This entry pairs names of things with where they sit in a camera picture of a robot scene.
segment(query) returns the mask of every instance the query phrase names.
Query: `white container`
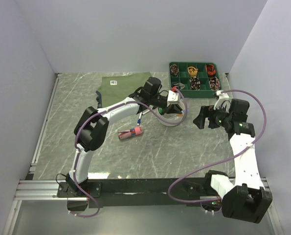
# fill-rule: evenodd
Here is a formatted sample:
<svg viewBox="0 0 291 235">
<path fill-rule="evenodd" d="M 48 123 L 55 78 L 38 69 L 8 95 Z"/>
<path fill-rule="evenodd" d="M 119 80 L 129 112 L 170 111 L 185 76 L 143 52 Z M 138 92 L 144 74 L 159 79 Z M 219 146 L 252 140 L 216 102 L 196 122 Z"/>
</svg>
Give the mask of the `white container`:
<svg viewBox="0 0 291 235">
<path fill-rule="evenodd" d="M 161 124 L 163 124 L 164 126 L 177 126 L 176 123 L 180 122 L 180 120 L 183 118 L 184 112 L 185 112 L 185 106 L 184 106 L 184 103 L 182 100 L 180 101 L 180 103 L 178 105 L 182 108 L 182 114 L 164 114 L 164 115 L 161 115 L 158 111 L 158 108 L 156 109 L 157 115 L 160 116 L 163 120 L 166 120 L 166 121 L 169 121 L 169 122 L 172 122 L 175 124 L 168 124 L 168 123 L 158 119 L 159 122 Z"/>
</svg>

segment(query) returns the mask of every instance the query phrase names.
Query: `green mat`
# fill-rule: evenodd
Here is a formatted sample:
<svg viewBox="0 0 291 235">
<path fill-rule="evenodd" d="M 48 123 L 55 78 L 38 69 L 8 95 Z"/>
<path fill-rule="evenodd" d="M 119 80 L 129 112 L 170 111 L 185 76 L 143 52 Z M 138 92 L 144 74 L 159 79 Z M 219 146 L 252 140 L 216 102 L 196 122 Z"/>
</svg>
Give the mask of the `green mat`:
<svg viewBox="0 0 291 235">
<path fill-rule="evenodd" d="M 151 77 L 150 72 L 102 77 L 102 85 L 97 89 L 102 95 L 102 107 L 105 108 L 124 100 L 137 88 L 144 86 L 149 77 Z"/>
</svg>

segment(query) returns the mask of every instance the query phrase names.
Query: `green organizer tray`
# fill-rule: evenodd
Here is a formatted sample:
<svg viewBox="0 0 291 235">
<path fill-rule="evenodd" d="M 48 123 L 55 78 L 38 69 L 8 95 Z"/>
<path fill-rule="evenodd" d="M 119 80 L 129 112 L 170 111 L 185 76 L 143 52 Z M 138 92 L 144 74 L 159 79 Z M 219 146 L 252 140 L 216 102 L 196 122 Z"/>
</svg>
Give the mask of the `green organizer tray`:
<svg viewBox="0 0 291 235">
<path fill-rule="evenodd" d="M 179 67 L 179 75 L 177 77 L 174 77 L 170 74 L 170 66 L 176 64 Z M 169 64 L 169 78 L 170 78 L 170 87 L 172 87 L 172 84 L 175 82 L 180 82 L 185 85 L 185 88 L 181 90 L 181 93 L 186 98 L 214 98 L 214 93 L 216 91 L 213 91 L 210 89 L 209 86 L 209 78 L 207 76 L 206 71 L 206 65 L 212 64 L 215 67 L 216 70 L 216 77 L 219 79 L 219 82 L 221 83 L 221 80 L 219 78 L 218 69 L 217 66 L 212 62 L 171 62 Z M 188 67 L 193 66 L 198 69 L 198 78 L 201 82 L 201 89 L 200 90 L 191 90 L 191 84 L 190 84 L 190 77 L 188 73 Z"/>
</svg>

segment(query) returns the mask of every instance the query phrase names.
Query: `marble table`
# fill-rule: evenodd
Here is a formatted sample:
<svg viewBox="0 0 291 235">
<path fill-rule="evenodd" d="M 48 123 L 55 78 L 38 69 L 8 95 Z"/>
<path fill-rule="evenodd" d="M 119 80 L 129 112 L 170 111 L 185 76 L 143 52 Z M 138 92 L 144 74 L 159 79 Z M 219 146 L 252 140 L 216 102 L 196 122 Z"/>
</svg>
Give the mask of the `marble table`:
<svg viewBox="0 0 291 235">
<path fill-rule="evenodd" d="M 95 91 L 103 76 L 131 73 L 63 73 L 59 77 L 52 109 L 47 119 L 34 180 L 53 180 L 57 173 L 70 170 L 74 155 L 73 130 L 88 106 L 97 107 Z M 169 88 L 167 72 L 153 72 L 152 76 Z M 222 88 L 229 89 L 224 73 L 220 74 Z M 142 118 L 144 134 L 119 141 L 117 132 L 136 126 L 137 116 L 125 118 L 109 127 L 104 144 L 96 150 L 89 167 L 89 178 L 166 178 L 180 177 L 199 166 L 232 156 L 232 149 L 224 129 L 199 130 L 192 120 L 202 105 L 215 99 L 188 99 L 189 114 L 185 122 L 166 127 L 147 114 Z M 212 167 L 234 177 L 234 162 Z M 203 177 L 209 169 L 192 177 Z"/>
</svg>

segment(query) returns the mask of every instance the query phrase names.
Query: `pink cap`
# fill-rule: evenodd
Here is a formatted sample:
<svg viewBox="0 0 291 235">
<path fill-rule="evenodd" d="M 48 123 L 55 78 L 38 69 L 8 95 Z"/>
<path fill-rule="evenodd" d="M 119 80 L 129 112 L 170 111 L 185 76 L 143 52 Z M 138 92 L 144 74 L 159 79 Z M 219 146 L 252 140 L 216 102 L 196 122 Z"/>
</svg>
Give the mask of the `pink cap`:
<svg viewBox="0 0 291 235">
<path fill-rule="evenodd" d="M 134 130 L 135 130 L 135 135 L 137 136 L 137 135 L 141 135 L 142 133 L 143 133 L 143 129 L 142 129 L 142 127 L 140 127 L 140 126 L 136 126 L 135 128 L 134 128 Z"/>
</svg>

